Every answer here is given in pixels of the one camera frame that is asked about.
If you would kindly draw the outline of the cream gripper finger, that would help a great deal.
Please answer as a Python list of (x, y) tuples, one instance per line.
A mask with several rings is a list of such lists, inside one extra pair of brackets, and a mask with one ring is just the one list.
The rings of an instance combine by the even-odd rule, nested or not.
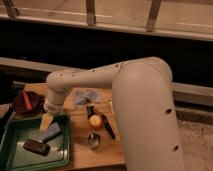
[(43, 114), (41, 119), (41, 124), (40, 124), (40, 131), (45, 132), (49, 128), (53, 119), (54, 117), (50, 113)]

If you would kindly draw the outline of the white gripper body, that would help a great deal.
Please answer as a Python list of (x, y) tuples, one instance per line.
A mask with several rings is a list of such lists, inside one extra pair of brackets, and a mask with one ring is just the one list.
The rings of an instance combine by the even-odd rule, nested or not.
[(64, 101), (67, 95), (64, 92), (47, 91), (47, 96), (44, 102), (44, 110), (56, 114), (62, 111)]

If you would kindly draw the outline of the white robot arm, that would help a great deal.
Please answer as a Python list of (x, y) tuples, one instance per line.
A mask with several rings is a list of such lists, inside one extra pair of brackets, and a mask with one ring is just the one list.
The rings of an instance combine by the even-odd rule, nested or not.
[(172, 94), (172, 71), (158, 57), (47, 76), (44, 109), (60, 112), (75, 87), (111, 88), (128, 171), (185, 171)]

